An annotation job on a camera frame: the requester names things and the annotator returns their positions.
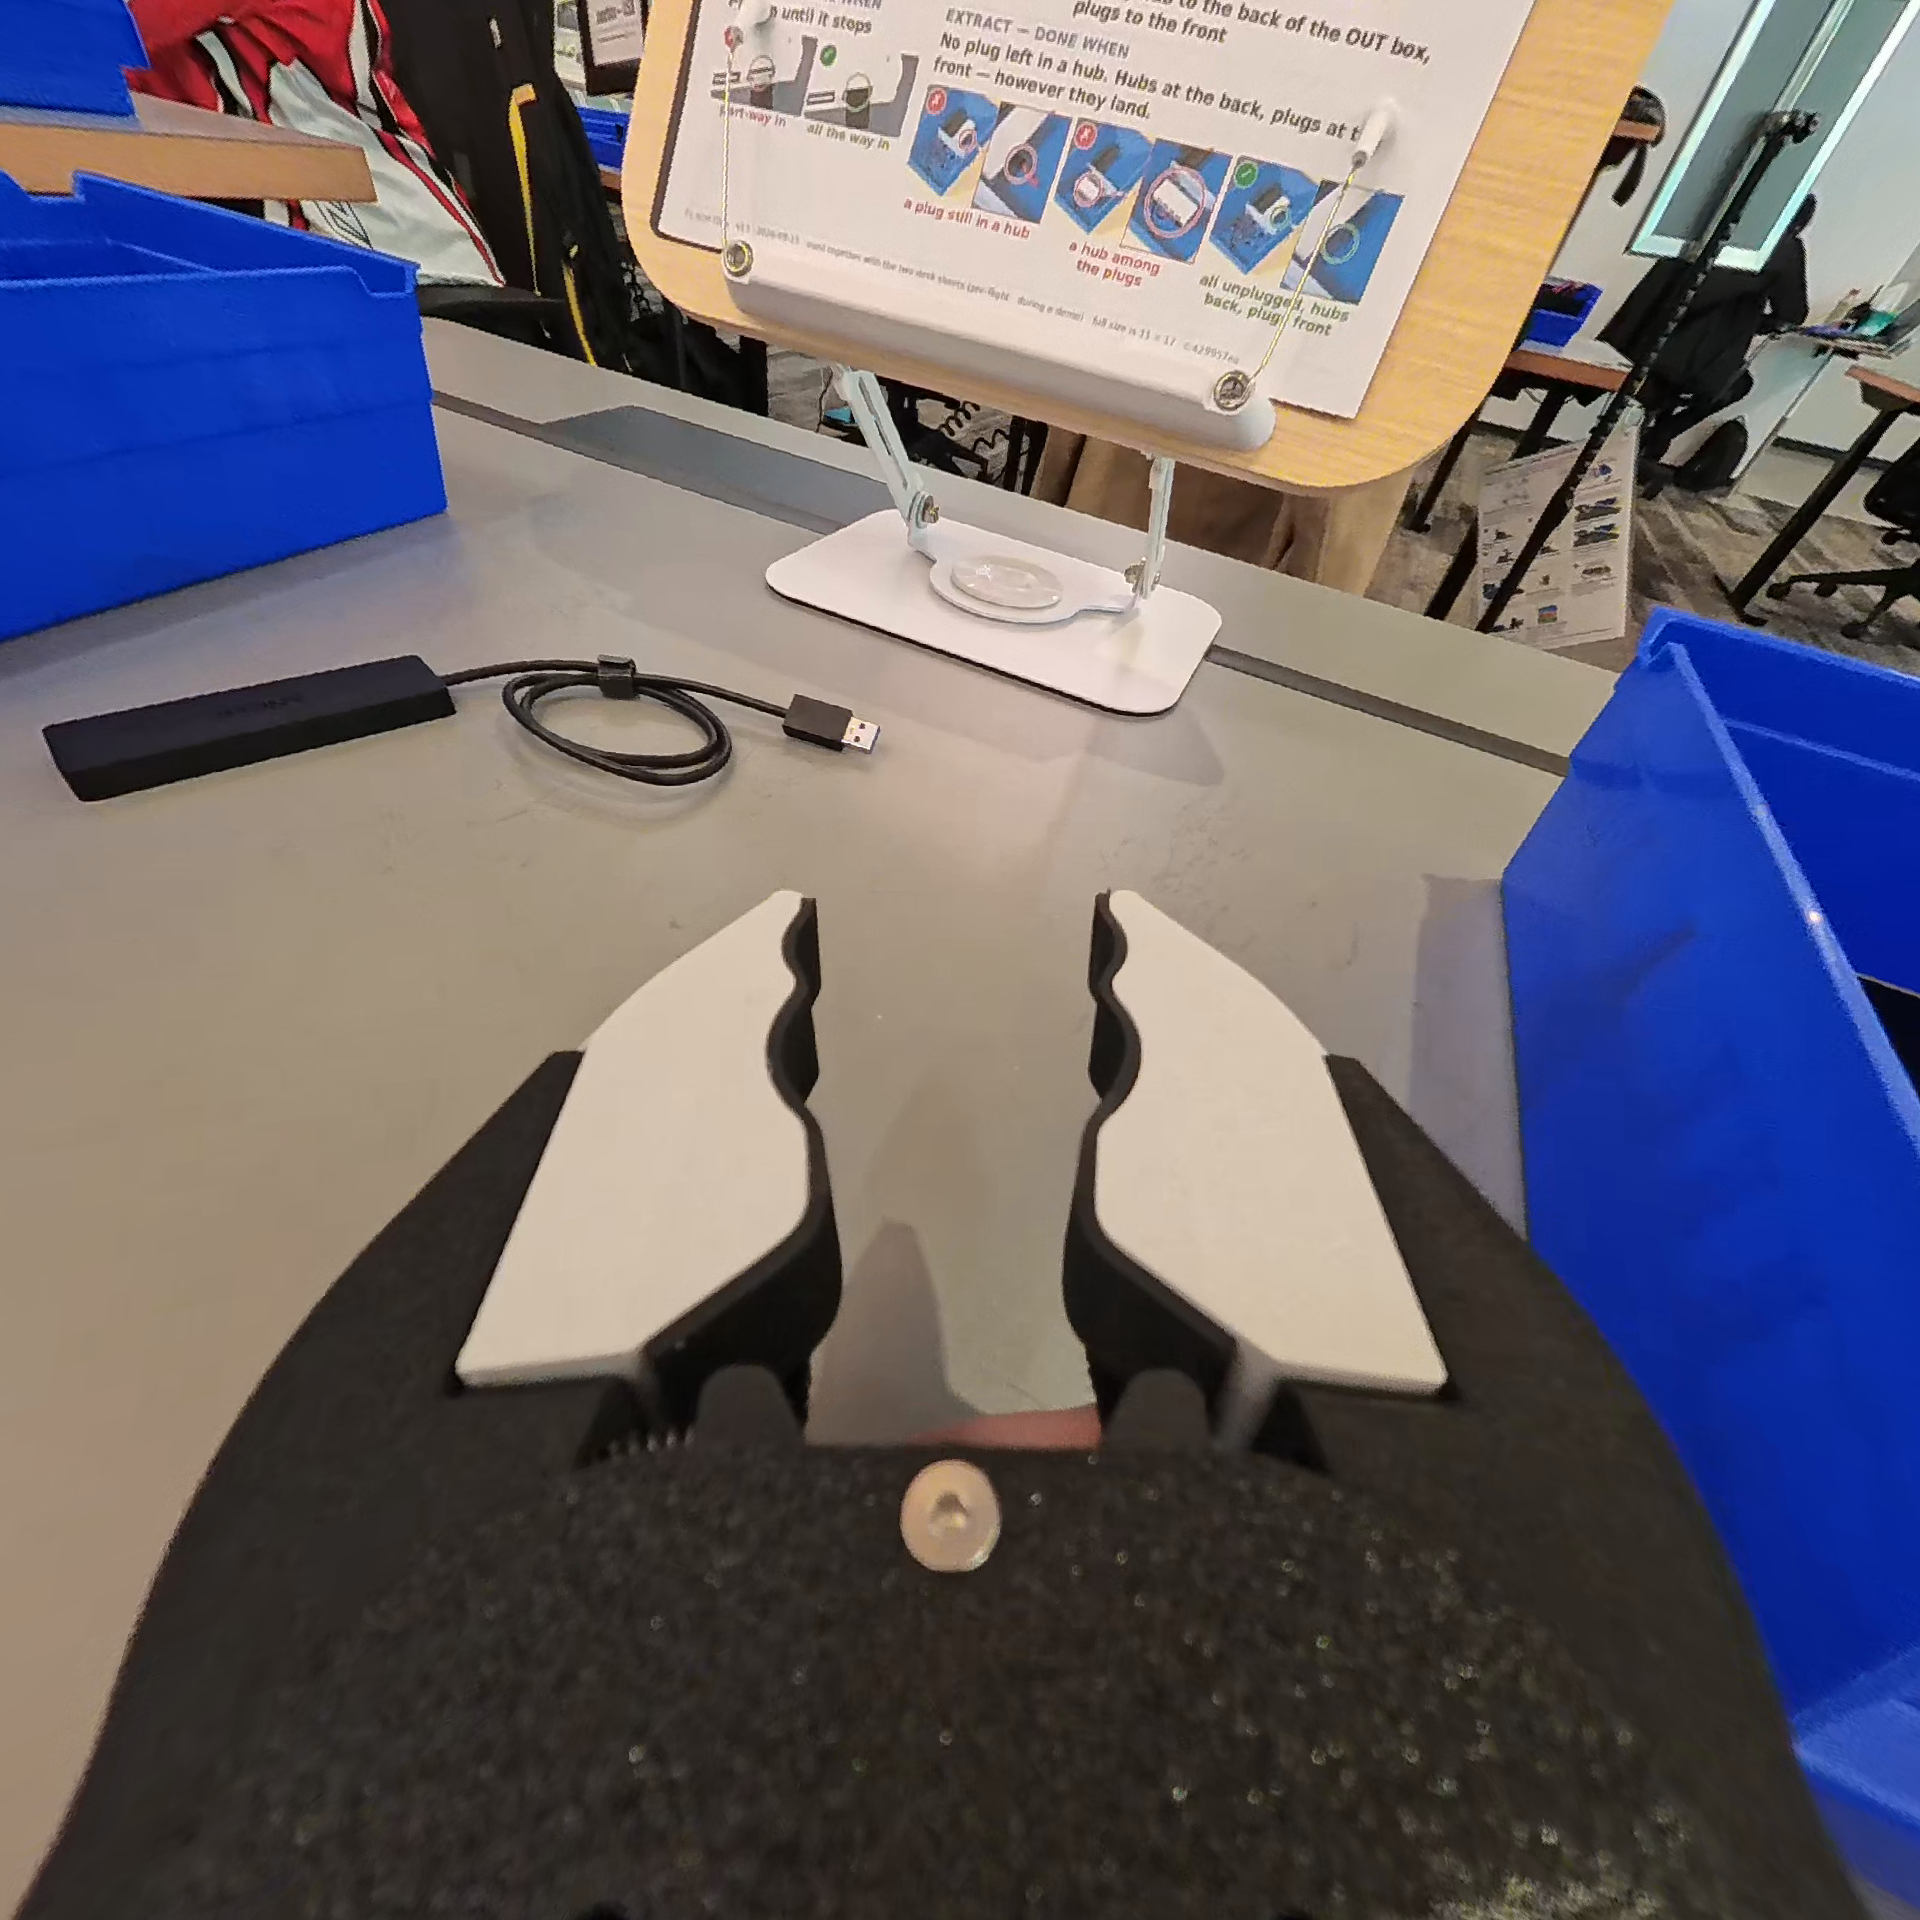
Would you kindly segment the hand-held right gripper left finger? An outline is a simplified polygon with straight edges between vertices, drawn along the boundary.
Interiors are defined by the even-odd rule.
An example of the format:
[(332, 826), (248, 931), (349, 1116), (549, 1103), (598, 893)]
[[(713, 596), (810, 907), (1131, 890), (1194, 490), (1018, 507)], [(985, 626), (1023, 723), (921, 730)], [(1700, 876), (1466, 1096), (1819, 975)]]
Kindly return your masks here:
[(760, 1371), (805, 1425), (843, 1296), (812, 1011), (817, 907), (776, 890), (587, 1036), (452, 1371), (619, 1383), (651, 1432)]

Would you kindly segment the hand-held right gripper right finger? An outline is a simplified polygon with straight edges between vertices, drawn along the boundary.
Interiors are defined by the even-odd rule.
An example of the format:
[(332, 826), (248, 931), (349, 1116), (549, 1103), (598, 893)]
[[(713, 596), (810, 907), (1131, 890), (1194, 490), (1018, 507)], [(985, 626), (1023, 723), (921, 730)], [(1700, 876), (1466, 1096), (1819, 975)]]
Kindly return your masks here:
[(1102, 1432), (1185, 1406), (1231, 1453), (1309, 1390), (1443, 1408), (1451, 1377), (1326, 1045), (1139, 893), (1092, 907), (1093, 1108), (1061, 1301)]

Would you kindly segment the black usb hub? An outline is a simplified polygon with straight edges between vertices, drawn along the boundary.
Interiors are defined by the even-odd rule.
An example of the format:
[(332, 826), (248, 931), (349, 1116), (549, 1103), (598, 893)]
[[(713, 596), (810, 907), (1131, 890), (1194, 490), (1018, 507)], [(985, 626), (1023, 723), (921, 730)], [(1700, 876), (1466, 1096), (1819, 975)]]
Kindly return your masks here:
[(407, 654), (69, 719), (42, 738), (68, 790), (102, 804), (454, 715), (449, 684)]

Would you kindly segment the blue plastic bin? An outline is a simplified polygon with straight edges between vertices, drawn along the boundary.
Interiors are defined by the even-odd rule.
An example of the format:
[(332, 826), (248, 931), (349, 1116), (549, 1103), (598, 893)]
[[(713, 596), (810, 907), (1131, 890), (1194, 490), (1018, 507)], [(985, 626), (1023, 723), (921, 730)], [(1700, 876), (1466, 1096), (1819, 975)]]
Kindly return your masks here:
[(1915, 677), (1654, 615), (1500, 905), (1532, 1245), (1688, 1468), (1848, 1866), (1915, 1908)]
[(3, 178), (3, 641), (445, 504), (407, 261)]

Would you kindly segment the wooden document stand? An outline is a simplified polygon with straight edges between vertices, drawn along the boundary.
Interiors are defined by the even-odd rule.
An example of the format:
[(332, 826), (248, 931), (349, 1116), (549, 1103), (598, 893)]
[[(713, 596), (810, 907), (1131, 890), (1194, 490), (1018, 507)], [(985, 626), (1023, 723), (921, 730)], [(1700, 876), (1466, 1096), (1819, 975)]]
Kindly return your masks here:
[[(1122, 717), (1172, 710), (1221, 626), (1212, 605), (1161, 584), (1180, 467), (1323, 497), (1438, 450), (1500, 372), (1668, 17), (1668, 5), (1532, 5), (1355, 417), (1278, 404), (1269, 439), (1231, 452), (1150, 444), (1130, 421), (745, 317), (720, 259), (653, 230), (697, 6), (651, 5), (642, 36), (619, 170), (637, 262), (689, 318), (825, 365), (890, 497), (887, 508), (772, 563), (765, 584), (803, 611)], [(1148, 518), (1130, 563), (994, 533), (941, 504), (908, 458), (883, 379), (1143, 454)]]

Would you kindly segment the cardboard box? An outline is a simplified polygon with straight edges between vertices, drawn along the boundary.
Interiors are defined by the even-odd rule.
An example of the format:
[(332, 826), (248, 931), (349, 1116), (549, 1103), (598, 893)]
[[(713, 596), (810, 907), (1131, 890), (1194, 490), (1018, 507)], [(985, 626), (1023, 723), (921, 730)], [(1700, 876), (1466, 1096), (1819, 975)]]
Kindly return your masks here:
[[(1165, 537), (1207, 555), (1366, 596), (1404, 511), (1413, 469), (1337, 493), (1285, 493), (1182, 465)], [(1135, 531), (1148, 518), (1148, 457), (1049, 428), (1034, 494)]]

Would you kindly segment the laminated picture sheet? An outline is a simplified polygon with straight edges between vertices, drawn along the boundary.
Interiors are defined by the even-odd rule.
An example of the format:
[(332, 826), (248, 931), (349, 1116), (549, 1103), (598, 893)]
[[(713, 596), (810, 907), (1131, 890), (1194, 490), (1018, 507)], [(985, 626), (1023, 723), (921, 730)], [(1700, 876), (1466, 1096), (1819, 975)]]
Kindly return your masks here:
[[(1630, 418), (1596, 452), (1566, 515), (1548, 533), (1492, 633), (1561, 653), (1623, 636), (1630, 602), (1639, 426)], [(1479, 611), (1517, 561), (1532, 526), (1564, 485), (1580, 444), (1492, 467), (1477, 493)]]

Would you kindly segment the black garment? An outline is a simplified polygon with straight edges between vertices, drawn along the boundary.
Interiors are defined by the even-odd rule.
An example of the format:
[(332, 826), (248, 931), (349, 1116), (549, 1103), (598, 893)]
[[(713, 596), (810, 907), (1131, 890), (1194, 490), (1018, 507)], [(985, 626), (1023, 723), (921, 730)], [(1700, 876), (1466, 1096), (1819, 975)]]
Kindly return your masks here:
[(1808, 195), (1764, 269), (1713, 266), (1674, 322), (1639, 393), (1638, 478), (1647, 498), (1671, 481), (1671, 440), (1753, 393), (1746, 367), (1755, 341), (1808, 322), (1804, 237), (1813, 216), (1815, 196)]

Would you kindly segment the black bag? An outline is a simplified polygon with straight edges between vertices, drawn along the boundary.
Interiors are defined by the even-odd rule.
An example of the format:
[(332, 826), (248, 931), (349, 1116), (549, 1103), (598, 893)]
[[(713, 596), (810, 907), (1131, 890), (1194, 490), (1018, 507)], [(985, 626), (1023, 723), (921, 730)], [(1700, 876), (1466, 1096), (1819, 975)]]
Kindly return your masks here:
[(627, 254), (556, 66), (553, 3), (394, 3), (404, 102), (449, 174), (502, 293), (422, 295), (422, 315), (621, 374), (653, 367)]

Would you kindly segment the wooden board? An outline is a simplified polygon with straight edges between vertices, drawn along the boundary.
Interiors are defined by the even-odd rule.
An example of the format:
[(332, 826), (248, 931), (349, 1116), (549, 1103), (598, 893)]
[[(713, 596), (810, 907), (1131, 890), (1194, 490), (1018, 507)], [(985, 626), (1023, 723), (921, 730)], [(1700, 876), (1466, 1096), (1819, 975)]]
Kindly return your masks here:
[(1, 108), (1, 172), (39, 196), (98, 178), (203, 202), (376, 200), (352, 142), (155, 98), (135, 98), (132, 119)]

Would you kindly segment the stack of blue bins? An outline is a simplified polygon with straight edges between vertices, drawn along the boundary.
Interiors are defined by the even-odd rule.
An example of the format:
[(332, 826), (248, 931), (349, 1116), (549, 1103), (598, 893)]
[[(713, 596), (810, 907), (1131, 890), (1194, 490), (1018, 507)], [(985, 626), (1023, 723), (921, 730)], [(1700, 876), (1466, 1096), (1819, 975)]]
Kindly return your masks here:
[(132, 120), (148, 54), (126, 3), (1, 3), (1, 105)]

